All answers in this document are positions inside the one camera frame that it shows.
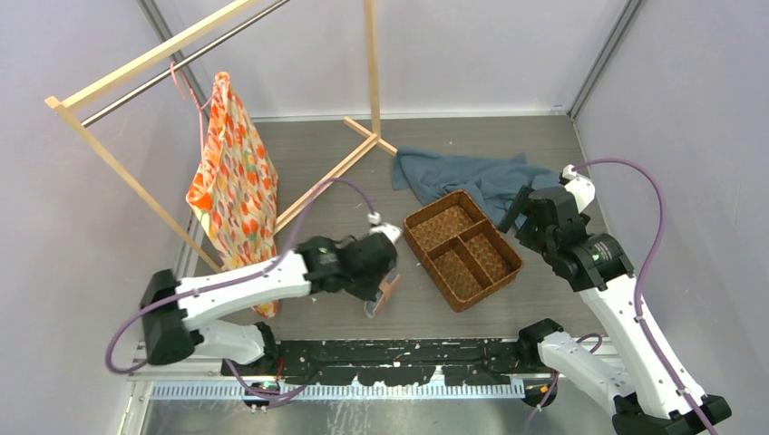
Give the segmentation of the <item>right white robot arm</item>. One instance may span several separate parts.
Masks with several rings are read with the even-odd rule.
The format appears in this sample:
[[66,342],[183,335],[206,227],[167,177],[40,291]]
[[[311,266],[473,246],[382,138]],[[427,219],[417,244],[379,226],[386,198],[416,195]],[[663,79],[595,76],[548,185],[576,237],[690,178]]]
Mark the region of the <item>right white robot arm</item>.
[[558,185],[523,186],[500,229],[539,253],[556,276],[599,319],[621,358],[619,370],[586,350],[546,318],[520,330],[518,360],[530,372],[545,367],[571,379],[599,404],[617,434],[699,434],[732,415],[722,396],[708,394],[672,351],[636,292],[634,268],[609,234],[591,235],[584,210],[592,182],[566,174]]

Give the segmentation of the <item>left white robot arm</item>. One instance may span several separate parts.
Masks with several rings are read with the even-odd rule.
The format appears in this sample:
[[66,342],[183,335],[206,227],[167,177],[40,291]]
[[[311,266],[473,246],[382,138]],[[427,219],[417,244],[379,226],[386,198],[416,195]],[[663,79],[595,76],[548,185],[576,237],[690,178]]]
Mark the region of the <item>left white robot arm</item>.
[[155,273],[140,301],[146,361],[162,366],[193,354],[229,359],[257,375],[277,367],[266,326],[224,316],[264,302],[345,291],[374,303],[397,262],[401,228],[384,223],[360,238],[311,237],[282,257],[215,275],[178,279]]

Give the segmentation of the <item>woven wicker divided basket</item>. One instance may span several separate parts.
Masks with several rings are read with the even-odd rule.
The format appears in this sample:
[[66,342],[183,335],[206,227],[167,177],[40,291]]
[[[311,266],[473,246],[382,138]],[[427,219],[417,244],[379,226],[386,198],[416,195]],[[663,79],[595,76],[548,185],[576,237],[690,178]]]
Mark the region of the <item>woven wicker divided basket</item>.
[[521,256],[464,190],[404,219],[404,239],[455,313],[511,284]]

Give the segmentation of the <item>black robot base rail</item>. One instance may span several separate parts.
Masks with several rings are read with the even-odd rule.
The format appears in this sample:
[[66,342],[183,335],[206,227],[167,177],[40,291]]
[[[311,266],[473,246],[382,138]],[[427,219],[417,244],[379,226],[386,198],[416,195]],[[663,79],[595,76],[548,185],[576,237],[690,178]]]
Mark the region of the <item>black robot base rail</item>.
[[502,385],[512,375],[550,370],[499,338],[410,340],[291,340],[270,345],[256,362],[237,365],[247,376],[279,376],[292,384],[423,386],[441,374],[448,386]]

